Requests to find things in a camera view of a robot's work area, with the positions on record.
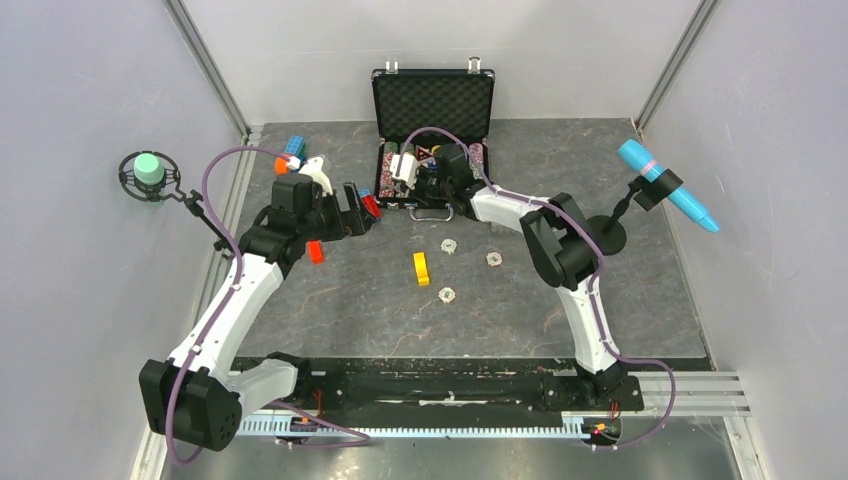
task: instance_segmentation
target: metal corner post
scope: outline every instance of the metal corner post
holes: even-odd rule
[[[200,32],[197,31],[197,26],[191,20],[191,15],[189,15],[185,4],[182,0],[163,0],[163,3],[171,13],[174,23],[177,25],[180,33],[182,33],[189,50],[191,50],[192,55],[197,60],[197,64],[200,65],[203,75],[206,76],[209,84],[212,85],[212,90],[215,91],[215,95],[221,101],[221,105],[233,123],[233,127],[242,136],[242,141],[247,141],[247,138],[250,136],[250,126],[238,108],[238,104],[235,98],[233,98],[230,89],[227,88],[227,84],[224,82],[221,72],[215,65],[209,49],[206,48]]]
[[[671,57],[668,59],[656,85],[654,85],[654,89],[648,95],[645,106],[642,107],[642,111],[636,117],[634,124],[640,136],[656,113],[660,102],[677,76],[680,66],[686,60],[686,57],[692,50],[692,46],[698,39],[698,35],[700,35],[701,30],[703,30],[704,25],[709,20],[718,3],[719,0],[701,0],[695,9],[692,19],[689,20],[686,30],[683,31],[683,35],[677,41],[677,45],[674,47],[674,51],[671,53]]]

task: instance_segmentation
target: blue toy brick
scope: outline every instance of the blue toy brick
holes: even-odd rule
[[[299,135],[293,136],[289,139],[288,145],[286,145],[285,153],[290,155],[294,155],[295,157],[305,160],[303,158],[303,150],[306,148],[306,142],[303,141],[303,137]]]

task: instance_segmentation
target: blue marker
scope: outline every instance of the blue marker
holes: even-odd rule
[[[618,149],[618,156],[649,182],[656,180],[665,171],[665,168],[657,163],[651,152],[635,140],[624,142],[624,145]],[[704,227],[707,231],[718,231],[718,224],[710,216],[710,211],[707,210],[707,207],[701,205],[701,202],[686,190],[686,187],[682,185],[677,187],[677,190],[672,192],[668,199],[677,205],[677,208],[691,218],[693,222]]]

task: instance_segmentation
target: black round base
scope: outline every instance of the black round base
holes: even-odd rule
[[[595,240],[604,255],[615,255],[624,249],[624,245],[627,243],[627,232],[621,223],[615,222],[610,231],[604,233],[603,228],[608,221],[607,215],[596,215],[589,219],[589,226],[594,231],[592,239]]]

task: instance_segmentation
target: pink stripe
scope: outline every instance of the pink stripe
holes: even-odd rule
[[[644,175],[644,174],[650,172],[651,169],[654,168],[655,166],[657,166],[657,161],[656,161],[656,159],[652,158],[651,161],[648,162],[647,165],[642,167],[642,170],[639,170],[639,175]]]

